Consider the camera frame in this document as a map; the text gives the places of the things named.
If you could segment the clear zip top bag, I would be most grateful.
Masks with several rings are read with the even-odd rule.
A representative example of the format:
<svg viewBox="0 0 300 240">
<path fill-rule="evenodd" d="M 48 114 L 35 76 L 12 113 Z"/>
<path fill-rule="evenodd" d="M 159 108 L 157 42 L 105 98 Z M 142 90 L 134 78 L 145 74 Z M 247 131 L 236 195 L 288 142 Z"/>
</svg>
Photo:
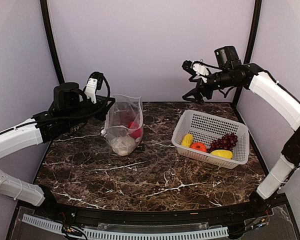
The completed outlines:
<svg viewBox="0 0 300 240">
<path fill-rule="evenodd" d="M 139 123 L 139 126 L 143 128 L 144 134 L 142 98 L 140 96 L 133 97 L 122 94 L 113 94 L 112 97 L 115 98 L 115 103 L 109 109 L 104 122 L 104 128 L 101 130 L 101 135 L 110 147 L 112 139 L 129 136 L 128 126 L 130 122 Z M 142 138 L 143 135 L 141 138 L 135 139 L 137 146 L 140 144 Z"/>
</svg>

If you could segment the red toy bell pepper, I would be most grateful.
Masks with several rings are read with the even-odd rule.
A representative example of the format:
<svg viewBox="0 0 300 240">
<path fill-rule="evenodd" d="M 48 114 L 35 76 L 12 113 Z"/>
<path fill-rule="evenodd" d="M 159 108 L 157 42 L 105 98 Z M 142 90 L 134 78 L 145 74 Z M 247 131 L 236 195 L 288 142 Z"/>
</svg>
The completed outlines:
<svg viewBox="0 0 300 240">
<path fill-rule="evenodd" d="M 133 139 L 141 138 L 143 135 L 143 128 L 139 126 L 138 122 L 130 122 L 128 125 L 129 136 Z"/>
</svg>

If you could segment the white toy cauliflower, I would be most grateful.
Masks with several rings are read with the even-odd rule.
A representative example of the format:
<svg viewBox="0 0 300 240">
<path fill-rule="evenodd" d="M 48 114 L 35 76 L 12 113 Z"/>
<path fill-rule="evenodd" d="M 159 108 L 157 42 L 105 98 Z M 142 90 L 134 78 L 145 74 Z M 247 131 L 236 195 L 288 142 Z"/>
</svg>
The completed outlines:
<svg viewBox="0 0 300 240">
<path fill-rule="evenodd" d="M 124 157 L 131 154 L 137 147 L 137 143 L 134 138 L 129 135 L 115 137 L 110 141 L 112 150 L 119 156 Z"/>
</svg>

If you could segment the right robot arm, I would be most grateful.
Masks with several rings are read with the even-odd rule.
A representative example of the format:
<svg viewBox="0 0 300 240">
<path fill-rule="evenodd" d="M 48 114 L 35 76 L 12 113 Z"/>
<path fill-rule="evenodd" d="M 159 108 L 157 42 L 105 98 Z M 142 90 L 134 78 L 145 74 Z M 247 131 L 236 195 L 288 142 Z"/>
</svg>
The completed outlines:
<svg viewBox="0 0 300 240">
<path fill-rule="evenodd" d="M 202 61 L 186 60 L 182 69 L 189 73 L 195 88 L 183 95 L 183 100 L 202 103 L 210 100 L 214 91 L 244 87 L 265 100 L 289 124 L 294 133 L 284 144 L 280 157 L 269 174 L 252 193 L 245 205 L 245 213 L 256 217 L 265 203 L 281 186 L 285 185 L 300 168 L 300 101 L 287 91 L 271 73 L 255 63 L 243 64 L 234 46 L 224 46 L 214 51 L 217 72 L 211 73 L 211 65 Z"/>
</svg>

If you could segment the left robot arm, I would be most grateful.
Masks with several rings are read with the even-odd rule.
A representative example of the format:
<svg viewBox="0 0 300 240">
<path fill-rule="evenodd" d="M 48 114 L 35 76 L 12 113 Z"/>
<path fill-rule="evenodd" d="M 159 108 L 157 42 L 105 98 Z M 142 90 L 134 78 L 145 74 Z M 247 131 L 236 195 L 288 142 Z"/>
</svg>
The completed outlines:
<svg viewBox="0 0 300 240">
<path fill-rule="evenodd" d="M 53 102 L 47 111 L 0 132 L 0 159 L 27 147 L 50 142 L 70 133 L 91 118 L 106 119 L 115 99 L 104 76 L 95 72 L 83 90 L 76 82 L 63 83 L 53 90 Z M 0 194 L 41 208 L 50 218 L 61 213 L 47 187 L 25 182 L 0 169 Z"/>
</svg>

